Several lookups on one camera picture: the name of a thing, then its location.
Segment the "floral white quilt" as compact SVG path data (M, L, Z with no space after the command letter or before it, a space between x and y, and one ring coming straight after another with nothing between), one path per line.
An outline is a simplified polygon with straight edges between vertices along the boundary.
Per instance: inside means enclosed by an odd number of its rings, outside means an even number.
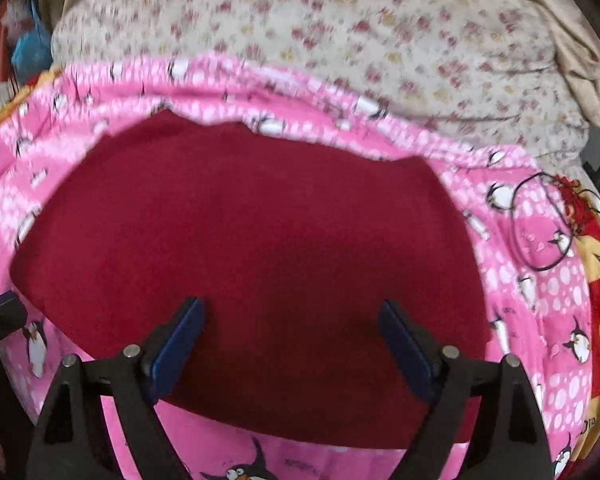
M590 127L530 0L80 0L59 63L214 51L301 68L440 132L547 165Z

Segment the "pink penguin blanket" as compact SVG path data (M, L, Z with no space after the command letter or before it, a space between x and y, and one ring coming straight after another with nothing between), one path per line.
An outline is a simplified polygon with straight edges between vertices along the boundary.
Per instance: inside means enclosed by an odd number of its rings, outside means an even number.
M61 359L94 358L16 289L16 250L61 182L107 134L162 112L202 126L238 122L271 139L375 162L431 166L466 222L490 337L480 359L526 370L561 474L591 397L591 301L562 196L516 145L476 148L391 114L314 76L209 54L72 64L0 125L0 293L19 292L23 330L0 344L16 404L35 420ZM157 412L194 479L385 479L403 448L355 448L259 434L173 404Z

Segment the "beige curtain cloth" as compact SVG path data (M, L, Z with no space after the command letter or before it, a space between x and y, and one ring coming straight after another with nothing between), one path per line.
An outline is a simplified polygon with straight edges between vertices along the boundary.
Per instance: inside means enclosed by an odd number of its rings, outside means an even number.
M600 129L600 37L576 0L530 0L554 39L556 61L585 118Z

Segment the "yellow red cartoon blanket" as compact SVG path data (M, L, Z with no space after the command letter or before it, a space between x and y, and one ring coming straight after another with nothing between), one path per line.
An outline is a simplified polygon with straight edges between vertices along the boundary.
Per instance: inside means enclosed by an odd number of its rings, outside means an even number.
M583 463L592 455L600 440L600 213L594 205L594 194L578 180L564 176L557 178L566 216L576 234L574 244L582 260L588 281L588 298L591 301L592 320L592 379L591 401L585 418L573 461Z

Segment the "dark red sweater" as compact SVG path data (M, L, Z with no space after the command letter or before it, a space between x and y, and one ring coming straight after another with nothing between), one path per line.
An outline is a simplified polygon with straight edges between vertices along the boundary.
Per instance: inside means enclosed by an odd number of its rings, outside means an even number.
M9 275L94 358L188 297L204 330L170 400L296 441L403 448L426 414L382 341L396 300L480 359L490 337L466 222L428 162L375 162L162 112L100 140Z

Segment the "blue plastic bag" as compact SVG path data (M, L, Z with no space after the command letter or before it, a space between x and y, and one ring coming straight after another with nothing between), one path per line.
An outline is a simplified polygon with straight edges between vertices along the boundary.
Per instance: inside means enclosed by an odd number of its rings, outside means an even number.
M31 13L33 27L18 38L10 59L16 81L20 86L24 86L34 77L48 70L53 64L52 52L50 52L52 36L38 15L38 8L34 1L26 0L26 3Z

